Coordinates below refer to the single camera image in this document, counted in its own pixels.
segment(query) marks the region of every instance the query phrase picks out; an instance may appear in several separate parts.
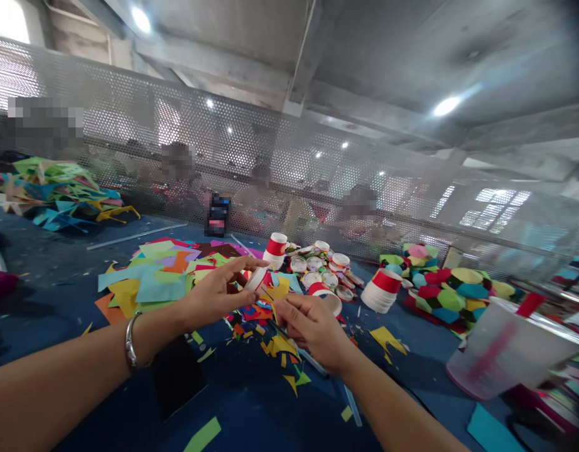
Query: silver bangle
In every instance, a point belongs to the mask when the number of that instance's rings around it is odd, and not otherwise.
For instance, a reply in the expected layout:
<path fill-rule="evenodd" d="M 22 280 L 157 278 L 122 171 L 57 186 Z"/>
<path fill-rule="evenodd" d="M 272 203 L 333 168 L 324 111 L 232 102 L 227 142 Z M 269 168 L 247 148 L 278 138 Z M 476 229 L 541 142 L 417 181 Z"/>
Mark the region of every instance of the silver bangle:
<path fill-rule="evenodd" d="M 133 372 L 145 367 L 139 366 L 137 361 L 137 355 L 134 352 L 133 347 L 133 324 L 134 321 L 137 320 L 137 317 L 142 314 L 141 311 L 137 311 L 133 318 L 131 318 L 128 326 L 126 327 L 126 360 L 128 361 L 128 365 L 130 366 Z"/>

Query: perforated metal mesh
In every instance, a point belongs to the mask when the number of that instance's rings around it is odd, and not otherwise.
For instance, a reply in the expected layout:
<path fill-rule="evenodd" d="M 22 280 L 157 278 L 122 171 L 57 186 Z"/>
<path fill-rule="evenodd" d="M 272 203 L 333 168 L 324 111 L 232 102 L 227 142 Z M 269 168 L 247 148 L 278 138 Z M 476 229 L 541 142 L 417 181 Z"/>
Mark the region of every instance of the perforated metal mesh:
<path fill-rule="evenodd" d="M 403 242 L 437 246 L 441 258 L 453 245 L 466 253 L 466 266 L 500 279 L 546 279 L 579 249 L 579 203 L 566 198 L 180 84 L 0 39 L 1 110 L 10 96 L 56 97 L 84 108 L 80 149 L 20 150 L 76 159 L 142 212 L 203 222 L 210 193 L 223 193 L 232 197 L 232 230 L 260 237 L 283 231 L 304 244 L 322 239 L 336 251 L 371 260 L 399 252 Z M 185 180 L 162 172 L 162 145 L 172 142 L 195 148 Z M 0 141 L 0 152 L 5 146 Z M 369 189 L 377 200 L 367 216 L 356 204 L 371 201 Z"/>

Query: person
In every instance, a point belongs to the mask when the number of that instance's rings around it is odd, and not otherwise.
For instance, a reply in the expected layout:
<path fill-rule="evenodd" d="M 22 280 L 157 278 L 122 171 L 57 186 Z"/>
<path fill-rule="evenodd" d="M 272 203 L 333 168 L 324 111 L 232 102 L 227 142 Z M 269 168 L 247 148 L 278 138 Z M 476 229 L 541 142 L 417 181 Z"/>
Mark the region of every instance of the person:
<path fill-rule="evenodd" d="M 267 265 L 234 259 L 176 303 L 136 316 L 137 364 L 149 363 L 176 337 L 255 303 L 256 293 L 234 283 L 244 286 L 243 270 Z M 287 295 L 275 307 L 289 336 L 351 389 L 384 450 L 467 450 L 350 342 L 320 299 Z M 1 366 L 0 451 L 51 450 L 130 378 L 127 325 L 107 326 Z"/>

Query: plastic container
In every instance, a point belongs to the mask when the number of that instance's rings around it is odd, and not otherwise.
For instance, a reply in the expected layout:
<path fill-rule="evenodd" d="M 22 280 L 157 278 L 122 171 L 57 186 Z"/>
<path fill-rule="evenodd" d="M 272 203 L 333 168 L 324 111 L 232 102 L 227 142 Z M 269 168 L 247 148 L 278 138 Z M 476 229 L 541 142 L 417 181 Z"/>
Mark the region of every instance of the plastic container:
<path fill-rule="evenodd" d="M 579 354 L 579 335 L 539 314 L 525 318 L 518 306 L 490 297 L 464 351 L 446 364 L 467 394 L 488 400 L 517 384 L 529 384 L 564 360 Z"/>

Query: ceiling light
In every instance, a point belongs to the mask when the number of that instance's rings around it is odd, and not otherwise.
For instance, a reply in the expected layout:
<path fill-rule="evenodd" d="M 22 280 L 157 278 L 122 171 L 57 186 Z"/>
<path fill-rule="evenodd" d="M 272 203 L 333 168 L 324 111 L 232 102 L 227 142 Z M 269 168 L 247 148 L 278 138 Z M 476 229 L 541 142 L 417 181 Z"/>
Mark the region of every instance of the ceiling light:
<path fill-rule="evenodd" d="M 455 110 L 456 106 L 461 103 L 460 97 L 449 97 L 440 102 L 434 109 L 434 116 L 444 116 Z"/>
<path fill-rule="evenodd" d="M 149 33 L 151 31 L 151 24 L 149 23 L 147 14 L 145 14 L 141 8 L 134 6 L 132 15 L 134 22 L 137 24 L 137 27 L 139 27 L 143 33 Z"/>

